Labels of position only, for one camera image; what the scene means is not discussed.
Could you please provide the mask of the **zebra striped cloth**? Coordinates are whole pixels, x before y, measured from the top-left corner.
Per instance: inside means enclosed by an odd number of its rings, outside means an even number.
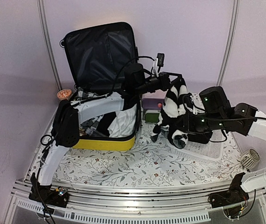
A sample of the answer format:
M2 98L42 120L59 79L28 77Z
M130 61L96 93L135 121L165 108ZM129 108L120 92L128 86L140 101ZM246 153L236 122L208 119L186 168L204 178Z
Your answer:
M152 142L157 141L158 136L164 129L167 131L167 139L172 146L178 149L183 149L186 146L188 136L176 124L179 118L186 114L183 102L183 97L186 94L188 94L188 89L184 79L181 79L167 90L158 122L151 133L150 138Z

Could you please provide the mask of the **black garment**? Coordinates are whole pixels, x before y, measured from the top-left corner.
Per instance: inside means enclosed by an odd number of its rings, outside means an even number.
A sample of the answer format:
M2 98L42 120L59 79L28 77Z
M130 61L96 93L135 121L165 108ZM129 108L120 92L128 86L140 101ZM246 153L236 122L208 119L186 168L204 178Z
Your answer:
M207 131L204 133L188 133L188 141L200 143L200 144L208 144L211 137L213 135L213 131Z

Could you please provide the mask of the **white plastic basket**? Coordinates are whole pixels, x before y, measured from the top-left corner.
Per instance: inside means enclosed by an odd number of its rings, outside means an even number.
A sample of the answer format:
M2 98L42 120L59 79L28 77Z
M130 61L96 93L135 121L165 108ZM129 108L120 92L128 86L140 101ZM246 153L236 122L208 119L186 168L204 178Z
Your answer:
M195 116L187 111L172 119L165 134L171 152L177 156L205 164L219 161L223 155L227 137L223 132L205 130L198 132L194 123Z

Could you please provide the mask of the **yellow Pikachu suitcase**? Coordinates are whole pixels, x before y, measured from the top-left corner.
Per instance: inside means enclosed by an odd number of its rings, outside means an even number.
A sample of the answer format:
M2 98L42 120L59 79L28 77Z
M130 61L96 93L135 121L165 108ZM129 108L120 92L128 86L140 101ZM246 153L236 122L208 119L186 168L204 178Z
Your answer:
M124 81L124 74L117 73L138 57L133 29L126 22L72 31L63 43L75 85L98 96Z

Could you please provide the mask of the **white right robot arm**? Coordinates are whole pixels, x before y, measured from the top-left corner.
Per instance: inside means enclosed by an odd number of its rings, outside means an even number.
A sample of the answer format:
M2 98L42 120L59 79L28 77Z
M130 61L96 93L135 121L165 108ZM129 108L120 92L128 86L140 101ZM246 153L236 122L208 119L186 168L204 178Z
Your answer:
M253 149L259 155L259 162L253 168L241 165L225 193L228 203L235 203L244 192L266 187L266 114L247 103L232 105L223 88L212 86L200 92L199 96L188 93L182 97L186 111L184 129L192 134L204 134L223 130L243 154Z

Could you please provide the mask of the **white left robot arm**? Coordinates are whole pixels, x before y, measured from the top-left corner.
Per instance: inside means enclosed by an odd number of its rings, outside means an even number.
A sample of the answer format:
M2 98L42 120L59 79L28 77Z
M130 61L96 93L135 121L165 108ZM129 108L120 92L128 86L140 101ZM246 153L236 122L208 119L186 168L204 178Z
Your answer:
M51 187L54 173L64 155L70 148L91 150L129 150L134 145L134 138L140 126L140 96L166 91L183 80L181 74L160 72L164 56L158 54L153 60L153 70L148 71L137 63L138 58L128 61L117 73L124 74L121 88L114 88L102 96L81 101L62 100L52 124L51 139L45 144L40 168L31 176L35 195L44 203L53 199ZM124 137L81 137L79 125L97 117L113 112L132 112L133 117L125 121Z

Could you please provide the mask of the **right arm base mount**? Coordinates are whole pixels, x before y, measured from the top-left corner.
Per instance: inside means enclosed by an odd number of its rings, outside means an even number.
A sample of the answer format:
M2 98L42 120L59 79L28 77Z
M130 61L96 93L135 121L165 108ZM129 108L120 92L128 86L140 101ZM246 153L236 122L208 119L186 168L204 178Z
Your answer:
M242 178L245 173L235 175L227 190L211 193L208 195L208 202L212 208L228 206L249 200L249 195L241 188Z

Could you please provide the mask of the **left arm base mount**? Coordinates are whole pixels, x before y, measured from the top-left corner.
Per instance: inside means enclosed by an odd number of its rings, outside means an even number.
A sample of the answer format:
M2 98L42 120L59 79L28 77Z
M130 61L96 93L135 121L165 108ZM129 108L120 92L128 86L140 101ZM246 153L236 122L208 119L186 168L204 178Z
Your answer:
M69 201L69 193L60 194L59 191L51 189L49 186L41 186L37 189L32 187L28 198L36 202L44 202L46 205L66 208Z

